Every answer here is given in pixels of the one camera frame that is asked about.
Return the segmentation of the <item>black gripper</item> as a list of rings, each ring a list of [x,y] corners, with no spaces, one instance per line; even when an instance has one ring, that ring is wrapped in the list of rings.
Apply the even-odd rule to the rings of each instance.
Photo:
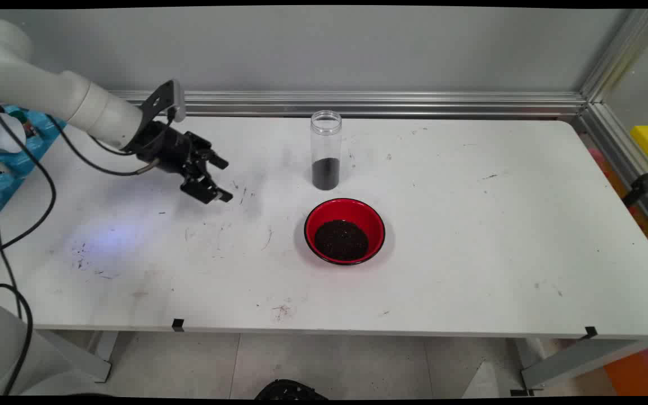
[[[211,142],[193,132],[181,133],[167,123],[151,121],[128,143],[126,151],[147,163],[157,161],[155,166],[162,171],[182,175],[182,192],[203,204],[227,203],[233,198],[206,171],[206,163],[225,170],[229,162],[213,150]]]

